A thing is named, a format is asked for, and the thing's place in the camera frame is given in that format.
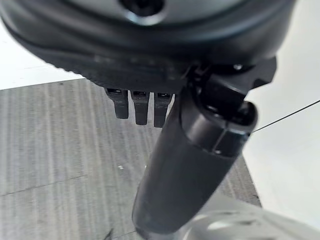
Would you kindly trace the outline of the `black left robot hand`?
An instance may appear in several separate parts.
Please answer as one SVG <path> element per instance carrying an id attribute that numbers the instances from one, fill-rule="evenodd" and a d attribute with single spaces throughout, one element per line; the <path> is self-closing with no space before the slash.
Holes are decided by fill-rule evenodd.
<path id="1" fill-rule="evenodd" d="M 132 209 L 146 240 L 172 240 L 223 181 L 258 120 L 248 92 L 273 81 L 294 0 L 3 0 L 25 49 L 103 87 L 118 119 L 161 133 Z"/>

